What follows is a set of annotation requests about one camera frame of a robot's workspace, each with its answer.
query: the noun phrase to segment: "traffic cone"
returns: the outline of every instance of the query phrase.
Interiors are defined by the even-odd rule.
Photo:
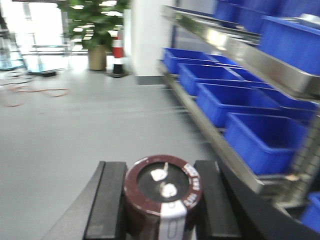
[[[112,53],[114,56],[113,62],[113,72],[112,76],[114,78],[121,78],[126,75],[123,65],[124,65],[124,46],[122,39],[119,39],[119,35],[115,37],[112,41]]]

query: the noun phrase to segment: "blue plastic bin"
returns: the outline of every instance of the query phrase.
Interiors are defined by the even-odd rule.
[[[309,194],[310,204],[304,210],[300,221],[303,225],[320,233],[320,191]]]
[[[245,29],[252,33],[259,34],[263,25],[263,17],[270,15],[267,12],[252,10],[246,7],[241,7],[238,17],[238,23],[243,25]]]
[[[227,0],[217,0],[213,17],[219,20],[236,23],[240,8],[236,4],[229,3]]]
[[[243,6],[269,14],[277,14],[281,10],[282,0],[245,0]]]
[[[243,80],[220,80],[220,79],[201,79],[197,81],[195,88],[195,94],[193,96],[198,96],[199,94],[199,84],[214,84],[214,85],[223,85],[230,87],[241,87],[241,88],[266,88],[274,89],[271,85],[264,82],[256,81],[243,81]]]
[[[307,73],[320,75],[320,30],[266,16],[259,49]]]
[[[243,68],[232,68],[231,71],[235,72],[237,75],[240,75],[243,79],[247,81],[259,82],[259,83],[264,82],[261,78],[253,75],[252,73],[248,72]]]
[[[271,98],[245,87],[199,83],[196,103],[217,128],[225,127],[228,113],[279,114]]]
[[[245,0],[225,0],[226,2],[228,3],[231,3],[231,4],[237,4],[237,5],[243,5]]]
[[[279,103],[281,115],[308,125],[317,114],[319,105],[311,101],[301,101],[274,90],[258,87],[259,91]]]
[[[256,175],[284,174],[306,131],[288,117],[231,113],[224,138]]]
[[[301,14],[319,16],[319,0],[284,0],[278,15],[280,17],[299,17]]]
[[[178,64],[208,64],[217,65],[210,55],[200,51],[190,51],[176,48],[164,48],[163,63],[171,74],[178,74]]]
[[[196,96],[198,93],[197,83],[205,79],[220,80],[243,80],[240,76],[234,75],[229,68],[221,66],[180,64],[178,81],[188,92]]]

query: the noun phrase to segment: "electrolytic capacitor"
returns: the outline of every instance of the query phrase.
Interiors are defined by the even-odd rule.
[[[138,240],[188,240],[202,196],[198,172],[186,161],[154,155],[137,161],[124,180],[129,233]]]

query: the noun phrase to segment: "white pillar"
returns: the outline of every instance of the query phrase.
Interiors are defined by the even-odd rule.
[[[136,76],[159,76],[157,61],[162,48],[169,47],[172,24],[161,16],[162,5],[174,0],[132,0],[131,61]]]

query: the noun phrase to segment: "plant pot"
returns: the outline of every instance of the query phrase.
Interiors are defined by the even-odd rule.
[[[107,49],[104,45],[97,45],[88,50],[89,69],[105,70],[107,66]]]

